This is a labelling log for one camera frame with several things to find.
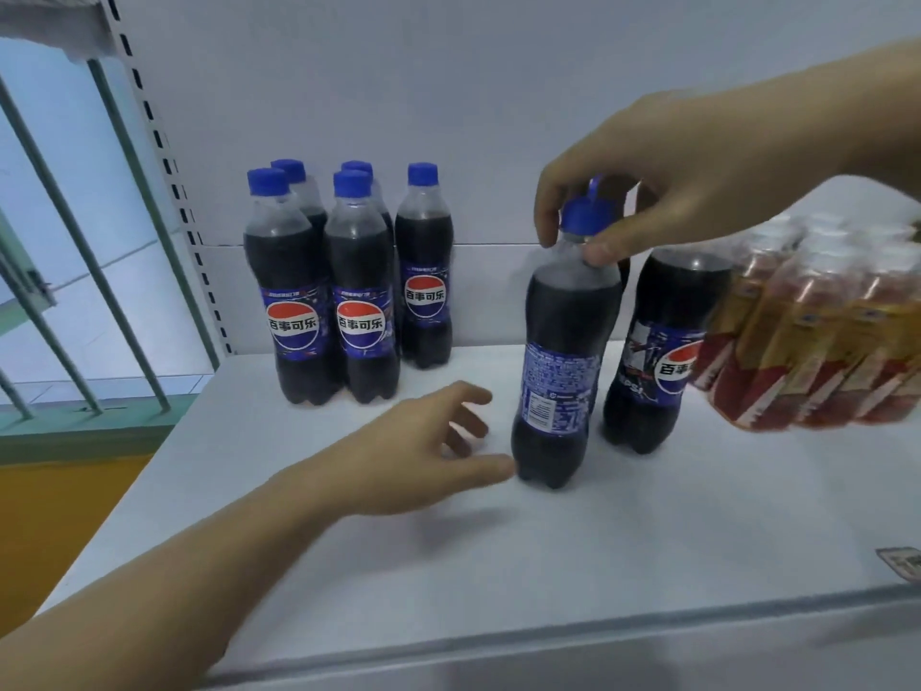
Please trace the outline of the green metal window grille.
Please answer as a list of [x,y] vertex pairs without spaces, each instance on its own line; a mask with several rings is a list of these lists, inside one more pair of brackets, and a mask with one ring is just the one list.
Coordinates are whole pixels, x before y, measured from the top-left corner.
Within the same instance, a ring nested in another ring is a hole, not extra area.
[[[209,331],[205,325],[204,317],[197,305],[189,279],[183,271],[178,251],[173,244],[171,233],[164,221],[156,199],[151,189],[150,182],[147,179],[141,159],[134,146],[129,130],[125,124],[121,110],[118,107],[116,98],[111,91],[109,80],[106,72],[98,60],[89,60],[86,63],[90,76],[95,84],[99,98],[106,111],[109,124],[116,136],[121,148],[123,157],[129,167],[134,184],[141,196],[144,207],[154,227],[157,243],[162,248],[167,259],[169,268],[173,274],[179,291],[182,294],[183,301],[190,313],[190,317],[200,337],[201,344],[206,352],[213,370],[217,370],[220,361],[216,348],[211,340]],[[0,73],[0,109],[3,110],[12,131],[17,137],[29,163],[32,166],[41,186],[44,188],[46,195],[52,203],[56,213],[62,220],[62,224],[73,244],[80,255],[83,263],[86,265],[87,273],[93,281],[106,304],[110,315],[115,321],[121,335],[132,352],[135,362],[143,371],[144,380],[147,382],[154,397],[159,405],[159,415],[167,417],[178,410],[170,397],[164,392],[162,385],[151,366],[149,359],[140,344],[133,327],[128,320],[123,308],[115,295],[108,278],[104,274],[102,266],[99,264],[94,249],[87,241],[86,236],[80,227],[75,215],[65,199],[53,173],[48,167],[47,162],[36,143],[26,120],[17,106],[12,96],[3,74]],[[32,302],[27,299],[23,284],[19,283],[13,275],[11,266],[7,264],[0,265],[0,277],[3,277],[7,285],[14,294],[18,304],[26,313],[27,318],[36,328],[42,340],[54,353],[61,364],[63,370],[68,374],[70,380],[74,383],[75,388],[80,392],[85,402],[85,407],[95,417],[105,417],[107,410],[103,408],[98,397],[90,389],[86,379],[77,369],[75,362],[68,354],[65,353],[58,338],[49,328],[47,322],[43,319],[42,314],[38,312]]]

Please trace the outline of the blue-capped cola bottle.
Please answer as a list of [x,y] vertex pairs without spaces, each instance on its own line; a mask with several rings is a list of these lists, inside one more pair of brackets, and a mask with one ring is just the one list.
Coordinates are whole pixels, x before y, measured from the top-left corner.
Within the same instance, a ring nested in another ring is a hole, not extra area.
[[[596,176],[590,180],[590,184],[587,189],[587,195],[595,202],[605,202],[607,207],[607,215],[609,218],[609,223],[603,227],[603,229],[611,226],[617,225],[625,216],[625,207],[626,199],[629,191],[634,187],[636,183],[631,181],[630,178],[626,177],[616,177],[616,176]],[[621,259],[617,261],[617,267],[620,274],[620,283],[623,292],[626,290],[627,284],[629,282],[630,272],[631,272],[631,258]],[[598,396],[599,390],[599,381],[600,376],[596,376],[592,395],[590,399],[590,414],[594,413],[595,403]]]
[[397,392],[401,362],[395,339],[394,248],[373,198],[372,175],[343,168],[332,178],[335,204],[325,227],[336,329],[347,387],[368,405]]
[[315,177],[308,173],[305,164],[297,159],[283,158],[273,160],[270,162],[270,167],[280,169],[285,174],[297,207],[310,222],[315,234],[314,239],[316,240],[316,244],[312,246],[311,256],[315,261],[318,275],[328,281],[331,272],[324,240],[328,212],[321,201]]
[[590,435],[605,349],[616,324],[626,274],[587,264],[582,245],[615,220],[597,195],[570,200],[561,238],[531,275],[526,347],[511,449],[522,481],[563,488],[581,466]]
[[453,347],[454,227],[436,164],[408,164],[407,183],[394,220],[401,355],[420,370],[433,369],[448,362]]
[[247,172],[252,214],[243,234],[259,287],[275,369],[293,405],[325,405],[343,386],[331,329],[331,283],[322,231],[302,211],[277,167]]
[[611,444],[645,456],[671,435],[731,268],[725,256],[702,246],[651,251],[602,410]]
[[388,231],[388,237],[390,242],[390,273],[391,273],[391,288],[394,296],[396,297],[399,292],[399,262],[397,256],[397,249],[395,244],[394,236],[394,227],[393,220],[390,215],[390,210],[385,204],[383,198],[382,187],[379,184],[377,178],[375,177],[373,165],[370,162],[362,160],[349,160],[341,163],[342,170],[358,170],[364,173],[367,173],[371,178],[371,199],[378,209],[379,214],[383,218],[385,225]]

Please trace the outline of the person's right forearm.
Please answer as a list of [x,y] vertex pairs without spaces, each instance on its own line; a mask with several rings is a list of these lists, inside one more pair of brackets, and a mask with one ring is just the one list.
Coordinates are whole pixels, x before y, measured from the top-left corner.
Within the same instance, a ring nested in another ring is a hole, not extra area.
[[921,203],[921,36],[784,80],[805,195],[836,177],[869,179]]

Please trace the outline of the person's right hand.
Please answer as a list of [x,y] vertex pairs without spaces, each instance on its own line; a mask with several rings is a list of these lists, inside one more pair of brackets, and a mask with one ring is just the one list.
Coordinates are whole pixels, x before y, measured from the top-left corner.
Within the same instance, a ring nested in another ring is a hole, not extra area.
[[653,202],[651,247],[719,238],[761,223],[801,199],[794,166],[789,75],[704,95],[647,95],[605,119],[549,162],[534,199],[538,242],[556,243],[568,197],[596,176],[630,178]]

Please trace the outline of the perforated white shelf upright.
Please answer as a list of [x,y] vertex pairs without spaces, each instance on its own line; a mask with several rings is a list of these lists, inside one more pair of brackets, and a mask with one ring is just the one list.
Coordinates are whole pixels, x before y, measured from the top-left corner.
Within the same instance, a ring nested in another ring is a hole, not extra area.
[[233,355],[234,350],[224,335],[224,325],[204,259],[194,210],[189,202],[175,151],[170,145],[168,130],[155,102],[155,86],[140,64],[139,50],[132,41],[120,0],[100,1],[118,57],[126,68],[133,99],[144,116],[144,132],[155,156],[157,179],[167,192],[169,218],[178,228],[181,244],[173,248],[182,259],[183,277],[190,295],[195,299],[192,318],[200,335],[208,339],[204,343],[205,351],[213,369],[217,369],[222,361]]

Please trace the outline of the person's left forearm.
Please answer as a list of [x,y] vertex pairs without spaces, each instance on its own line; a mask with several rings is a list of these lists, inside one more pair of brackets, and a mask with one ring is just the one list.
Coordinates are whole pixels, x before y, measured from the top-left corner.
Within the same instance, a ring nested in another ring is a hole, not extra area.
[[0,639],[0,691],[189,691],[342,517],[318,453]]

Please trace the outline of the white metal shelf board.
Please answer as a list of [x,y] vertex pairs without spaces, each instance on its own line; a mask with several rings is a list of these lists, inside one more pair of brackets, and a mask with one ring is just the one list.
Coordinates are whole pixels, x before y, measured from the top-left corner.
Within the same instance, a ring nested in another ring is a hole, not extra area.
[[921,411],[733,428],[685,394],[645,459],[597,434],[513,479],[321,536],[207,691],[921,691]]

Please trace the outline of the shrink-wrapped pack of tea bottles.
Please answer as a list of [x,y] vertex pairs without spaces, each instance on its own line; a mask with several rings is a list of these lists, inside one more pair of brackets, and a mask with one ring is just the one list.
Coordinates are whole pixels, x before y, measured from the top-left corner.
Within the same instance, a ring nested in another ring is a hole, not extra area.
[[882,272],[914,267],[908,243],[915,228],[890,223],[850,229],[807,219],[791,256],[762,292],[708,392],[710,405],[733,426],[782,431],[804,420],[816,381],[857,299],[862,276],[882,259]]

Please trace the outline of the person's left hand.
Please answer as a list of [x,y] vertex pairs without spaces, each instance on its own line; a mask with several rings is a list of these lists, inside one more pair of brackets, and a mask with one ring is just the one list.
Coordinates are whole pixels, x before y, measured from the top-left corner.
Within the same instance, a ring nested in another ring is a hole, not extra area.
[[448,411],[489,405],[492,393],[455,381],[400,401],[382,415],[307,461],[311,479],[341,516],[419,511],[450,497],[433,494],[433,469],[443,459],[475,454],[465,440],[448,440]]

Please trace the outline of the shelf price tag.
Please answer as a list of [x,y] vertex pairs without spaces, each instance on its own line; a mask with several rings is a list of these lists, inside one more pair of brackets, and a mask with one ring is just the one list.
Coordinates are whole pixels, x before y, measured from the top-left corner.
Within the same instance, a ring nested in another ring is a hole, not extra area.
[[921,549],[914,546],[883,547],[876,555],[902,580],[921,585]]

